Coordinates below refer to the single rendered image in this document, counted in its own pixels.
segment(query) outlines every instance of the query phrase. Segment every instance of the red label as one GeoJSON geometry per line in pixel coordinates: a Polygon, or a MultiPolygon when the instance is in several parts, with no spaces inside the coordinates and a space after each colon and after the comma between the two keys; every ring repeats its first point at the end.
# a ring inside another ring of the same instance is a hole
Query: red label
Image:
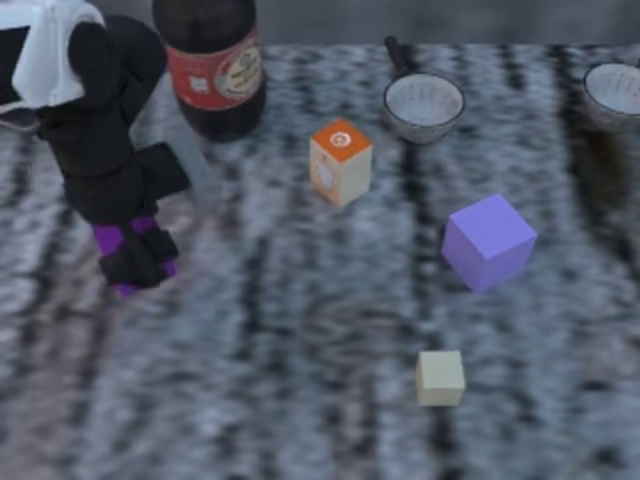
{"type": "Polygon", "coordinates": [[[237,45],[195,55],[167,48],[176,95],[201,110],[226,110],[249,100],[262,83],[262,58],[254,28],[237,45]]]}

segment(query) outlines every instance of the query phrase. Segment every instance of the box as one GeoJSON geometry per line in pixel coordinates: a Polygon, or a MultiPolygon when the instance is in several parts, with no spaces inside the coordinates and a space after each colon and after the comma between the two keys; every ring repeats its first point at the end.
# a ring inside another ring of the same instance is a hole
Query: box
{"type": "Polygon", "coordinates": [[[455,407],[465,387],[459,350],[418,354],[416,390],[421,407],[455,407]]]}
{"type": "Polygon", "coordinates": [[[442,255],[474,293],[519,274],[538,234],[495,194],[449,217],[442,255]]]}
{"type": "Polygon", "coordinates": [[[344,119],[311,136],[311,184],[332,204],[344,207],[369,190],[371,141],[344,119]]]}

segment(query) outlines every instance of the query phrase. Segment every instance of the speckled surface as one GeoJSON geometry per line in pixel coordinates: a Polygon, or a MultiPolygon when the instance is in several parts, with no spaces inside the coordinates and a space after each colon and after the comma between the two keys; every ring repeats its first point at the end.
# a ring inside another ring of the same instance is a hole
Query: speckled surface
{"type": "MultiPolygon", "coordinates": [[[[220,208],[162,221],[182,274],[105,291],[46,145],[0,132],[0,478],[637,480],[640,137],[581,114],[579,79],[640,48],[414,48],[468,108],[429,148],[380,124],[378,47],[271,47],[269,107],[207,149],[220,208]],[[307,180],[308,136],[374,141],[343,211],[307,180]],[[473,296],[439,256],[453,211],[501,192],[538,231],[523,275],[473,296]],[[420,409],[417,352],[460,349],[455,409],[420,409]]],[[[165,82],[134,132],[175,128],[165,82]]]]}

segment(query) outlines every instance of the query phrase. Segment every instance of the dark brown bottle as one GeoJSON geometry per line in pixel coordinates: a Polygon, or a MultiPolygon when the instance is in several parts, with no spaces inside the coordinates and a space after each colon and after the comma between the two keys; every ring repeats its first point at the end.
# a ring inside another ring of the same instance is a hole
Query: dark brown bottle
{"type": "Polygon", "coordinates": [[[153,18],[191,127],[214,142],[251,132],[266,101],[254,0],[154,0],[153,18]]]}

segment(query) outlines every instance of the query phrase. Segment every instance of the purple object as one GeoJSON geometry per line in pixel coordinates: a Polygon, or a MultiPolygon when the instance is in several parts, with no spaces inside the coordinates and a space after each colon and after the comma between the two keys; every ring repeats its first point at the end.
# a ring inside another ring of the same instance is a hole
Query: purple object
{"type": "Polygon", "coordinates": [[[538,234],[496,193],[449,216],[442,255],[474,293],[514,277],[538,234]]]}
{"type": "MultiPolygon", "coordinates": [[[[146,232],[157,225],[153,217],[138,217],[132,220],[130,224],[136,233],[146,232]]],[[[115,252],[124,240],[122,232],[118,227],[102,225],[92,225],[92,227],[93,233],[96,237],[96,242],[98,243],[98,247],[100,247],[100,251],[103,255],[110,255],[115,252]]],[[[178,271],[175,262],[165,263],[164,269],[169,278],[175,276],[178,271]]],[[[118,290],[123,297],[127,297],[132,293],[135,293],[138,288],[133,285],[122,284],[118,285],[118,290]]]]}

